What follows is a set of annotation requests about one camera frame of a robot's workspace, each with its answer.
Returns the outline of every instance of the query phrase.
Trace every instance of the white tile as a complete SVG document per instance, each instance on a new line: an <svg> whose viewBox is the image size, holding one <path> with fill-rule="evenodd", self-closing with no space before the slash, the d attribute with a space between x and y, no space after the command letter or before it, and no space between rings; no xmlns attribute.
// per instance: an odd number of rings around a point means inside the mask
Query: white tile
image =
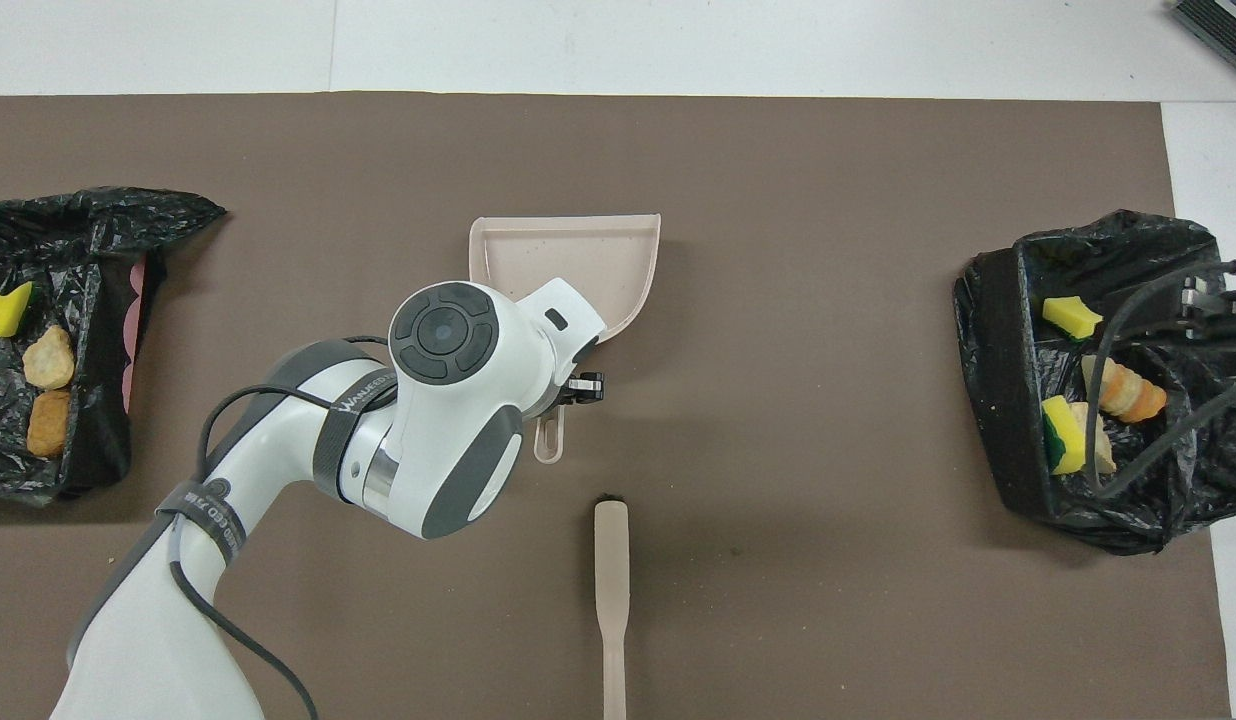
<svg viewBox="0 0 1236 720"><path fill-rule="evenodd" d="M1162 114L1175 214L1206 225L1217 236L1222 258L1236 258L1236 104L1166 104ZM1211 534L1236 716L1236 517L1213 525Z"/></svg>
<svg viewBox="0 0 1236 720"><path fill-rule="evenodd" d="M335 0L0 0L0 95L329 88Z"/></svg>
<svg viewBox="0 0 1236 720"><path fill-rule="evenodd" d="M376 0L332 90L1236 100L1162 0Z"/></svg>

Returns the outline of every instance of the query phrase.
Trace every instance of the brown table surface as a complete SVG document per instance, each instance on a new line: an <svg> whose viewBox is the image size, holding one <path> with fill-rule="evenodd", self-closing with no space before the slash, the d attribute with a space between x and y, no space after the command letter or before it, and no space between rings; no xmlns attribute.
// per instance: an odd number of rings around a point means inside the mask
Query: brown table surface
<svg viewBox="0 0 1236 720"><path fill-rule="evenodd" d="M281 495L219 606L328 718L598 718L592 501L632 506L633 718L1229 714L1206 534L1110 557L999 505L955 352L962 264L1172 212L1145 104L464 96L0 98L0 199L98 184L231 210L171 259L133 469L0 503L0 718L48 714L89 598L289 347L382 332L480 215L661 212L609 396L566 459L423 543ZM276 718L302 711L239 652Z"/></svg>

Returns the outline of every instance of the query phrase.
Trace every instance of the black trash bag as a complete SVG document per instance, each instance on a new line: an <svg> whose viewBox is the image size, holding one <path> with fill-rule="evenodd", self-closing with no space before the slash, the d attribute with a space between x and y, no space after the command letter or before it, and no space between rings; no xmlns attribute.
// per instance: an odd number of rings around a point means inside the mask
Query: black trash bag
<svg viewBox="0 0 1236 720"><path fill-rule="evenodd" d="M19 332L0 338L0 496L44 505L124 478L130 366L164 279L162 251L222 214L187 191L131 186L0 203L0 293L35 284ZM75 377L66 450L43 459L27 451L40 389L23 377L23 352L56 324Z"/></svg>
<svg viewBox="0 0 1236 720"><path fill-rule="evenodd" d="M1080 228L1031 233L976 256L955 283L955 327L965 388L1001 501L1012 511L1115 555L1158 552L1170 538L1236 515L1236 406L1189 433L1116 496L1100 498L1085 475L1051 477L1039 403L1083 400L1075 342L1039 315L1048 296L1080 296L1111 317L1131 288L1217 261L1211 233L1188 220L1121 210ZM1203 278L1221 291L1221 273ZM1168 325L1180 310L1168 288L1140 310L1140 322ZM1168 393L1166 410L1142 424L1106 417L1117 468L1236 375L1236 341L1189 341L1182 332L1117 342L1112 358Z"/></svg>

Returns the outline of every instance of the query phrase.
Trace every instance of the dustpan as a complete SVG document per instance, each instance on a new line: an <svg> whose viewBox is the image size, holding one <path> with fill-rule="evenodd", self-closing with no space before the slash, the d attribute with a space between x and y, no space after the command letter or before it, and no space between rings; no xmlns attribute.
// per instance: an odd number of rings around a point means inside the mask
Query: dustpan
<svg viewBox="0 0 1236 720"><path fill-rule="evenodd" d="M640 314L654 283L662 215L576 219L477 219L471 225L471 282L519 300L554 278L586 296L604 320L599 342ZM534 456L564 453L564 406L536 420Z"/></svg>

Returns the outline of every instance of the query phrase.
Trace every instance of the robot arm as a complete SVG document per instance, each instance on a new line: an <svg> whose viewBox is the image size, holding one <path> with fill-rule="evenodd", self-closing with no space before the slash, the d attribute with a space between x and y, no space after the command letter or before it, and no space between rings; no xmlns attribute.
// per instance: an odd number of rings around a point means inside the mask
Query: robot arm
<svg viewBox="0 0 1236 720"><path fill-rule="evenodd" d="M166 501L171 511L87 614L52 719L262 718L220 634L176 587L171 557L211 600L281 489L305 479L420 538L466 527L502 492L523 421L569 395L574 367L603 331L562 279L518 303L450 282L399 306L391 368L342 341L286 357L269 383L324 404L263 395L248 405L198 478L206 483ZM179 515L197 508L199 524Z"/></svg>

